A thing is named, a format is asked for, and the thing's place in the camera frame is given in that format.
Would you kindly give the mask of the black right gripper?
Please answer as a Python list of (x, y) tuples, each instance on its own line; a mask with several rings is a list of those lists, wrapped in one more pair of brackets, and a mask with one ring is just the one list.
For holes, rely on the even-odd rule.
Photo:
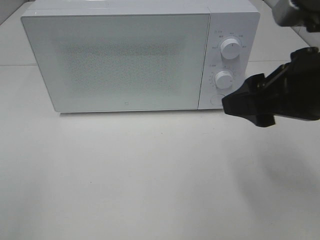
[(290, 62), (266, 78), (263, 73), (250, 76), (239, 89), (222, 99), (222, 107), (225, 114), (260, 128), (275, 125), (274, 116), (319, 120), (320, 50), (298, 49), (290, 54)]

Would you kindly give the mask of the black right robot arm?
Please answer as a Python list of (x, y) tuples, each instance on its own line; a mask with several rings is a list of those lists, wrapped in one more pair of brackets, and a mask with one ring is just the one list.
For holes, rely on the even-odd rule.
[[(318, 0), (280, 0), (272, 7), (274, 21), (281, 27), (305, 27), (320, 31)], [(222, 99), (225, 114), (240, 117), (257, 127), (275, 125), (275, 117), (304, 121), (320, 118), (320, 50), (305, 47), (290, 54), (290, 62), (268, 76), (247, 78), (242, 86)]]

